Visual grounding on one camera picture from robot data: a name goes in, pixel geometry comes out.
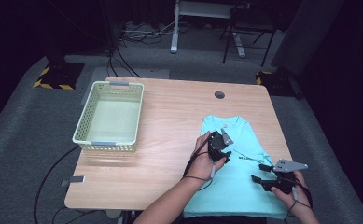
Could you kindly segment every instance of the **table top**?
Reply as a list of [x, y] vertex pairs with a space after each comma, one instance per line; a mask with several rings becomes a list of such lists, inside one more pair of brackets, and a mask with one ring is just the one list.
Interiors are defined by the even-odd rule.
[[[178, 182], [202, 120], [241, 116], [272, 157], [292, 160], [266, 89], [259, 85], [109, 77], [145, 86], [135, 152], [82, 150], [65, 197], [69, 208], [144, 210]], [[216, 91], [225, 94], [215, 97]]]

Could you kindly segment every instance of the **chair leg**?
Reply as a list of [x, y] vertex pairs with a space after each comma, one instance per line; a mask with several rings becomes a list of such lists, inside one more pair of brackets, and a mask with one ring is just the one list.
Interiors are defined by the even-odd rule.
[[254, 40], [253, 43], [255, 44], [263, 36], [263, 34], [265, 34], [265, 33], [260, 33], [260, 35], [257, 37], [257, 39]]
[[260, 65], [261, 67], [263, 67], [263, 64], [265, 64], [266, 56], [268, 56], [269, 48], [271, 47], [272, 40], [273, 40], [273, 37], [274, 37], [274, 33], [276, 33], [276, 31], [272, 32], [271, 39], [269, 40], [268, 47], [266, 48], [266, 51], [265, 51], [265, 56], [263, 56], [262, 64]]
[[222, 63], [225, 63], [225, 60], [227, 59], [227, 54], [228, 54], [228, 47], [230, 46], [230, 37], [232, 36], [232, 26], [230, 27], [230, 30], [228, 32], [228, 39], [227, 39], [227, 47], [225, 47], [225, 54], [224, 54], [224, 59], [222, 60]]
[[228, 29], [228, 26], [226, 26], [226, 27], [224, 28], [224, 31], [222, 31], [222, 35], [221, 35], [221, 37], [219, 38], [219, 40], [222, 40], [222, 37], [224, 37], [224, 34], [225, 34], [225, 32], [227, 31], [227, 29]]

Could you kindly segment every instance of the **white plastic basket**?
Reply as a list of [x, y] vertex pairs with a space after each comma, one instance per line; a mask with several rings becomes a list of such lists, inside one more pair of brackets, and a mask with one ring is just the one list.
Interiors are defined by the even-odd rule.
[[135, 151], [143, 93], [141, 83], [94, 82], [73, 142], [88, 150]]

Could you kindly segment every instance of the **basket handle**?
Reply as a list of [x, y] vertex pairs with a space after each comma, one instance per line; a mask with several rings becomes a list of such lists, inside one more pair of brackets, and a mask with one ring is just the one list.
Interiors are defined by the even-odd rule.
[[114, 146], [116, 146], [117, 145], [117, 143], [116, 142], [99, 142], [99, 141], [97, 141], [97, 142], [91, 142], [91, 145], [92, 146], [106, 146], [106, 147], [114, 147]]
[[111, 86], [129, 86], [129, 82], [110, 81], [109, 85], [111, 85]]

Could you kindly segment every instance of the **human arm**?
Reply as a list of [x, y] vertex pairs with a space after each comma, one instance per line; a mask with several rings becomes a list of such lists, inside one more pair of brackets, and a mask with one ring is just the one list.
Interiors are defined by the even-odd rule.
[[[206, 133], [196, 140], [195, 150], [192, 152], [192, 155], [209, 135], [210, 133]], [[224, 166], [225, 158], [213, 163], [208, 157], [207, 151], [208, 146], [205, 144], [199, 153], [200, 156], [196, 157], [186, 174], [189, 177], [183, 178], [161, 195], [140, 214], [134, 223], [168, 224], [174, 221], [182, 213], [192, 196], [203, 186], [206, 182], [205, 180], [210, 179], [213, 164], [216, 167], [216, 171]]]
[[[300, 183], [306, 188], [306, 183], [304, 181], [303, 175], [301, 171], [294, 171], [295, 178], [300, 181]], [[295, 217], [297, 217], [298, 221], [301, 224], [317, 224], [319, 223], [317, 217], [315, 216], [309, 200], [306, 194], [303, 192], [303, 189], [296, 185], [295, 187], [297, 197], [296, 200], [294, 198], [293, 193], [284, 194], [280, 189], [276, 187], [272, 187], [271, 191], [276, 195], [283, 203], [286, 204], [286, 207]]]

